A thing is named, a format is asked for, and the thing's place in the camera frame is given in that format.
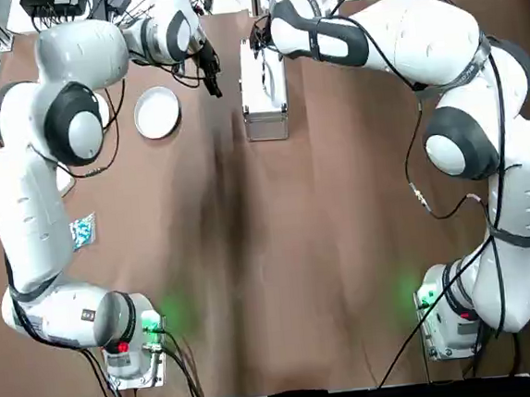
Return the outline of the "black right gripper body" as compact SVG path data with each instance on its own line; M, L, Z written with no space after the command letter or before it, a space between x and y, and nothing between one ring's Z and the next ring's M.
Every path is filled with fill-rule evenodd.
M273 44L271 37L271 18L269 15L258 18L251 27L251 49L259 51L269 48Z

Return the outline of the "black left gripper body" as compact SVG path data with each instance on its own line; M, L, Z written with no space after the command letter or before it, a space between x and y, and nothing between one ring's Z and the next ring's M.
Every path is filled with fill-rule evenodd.
M202 41L198 52L195 54L195 62L206 77L215 76L219 73L218 56L208 38Z

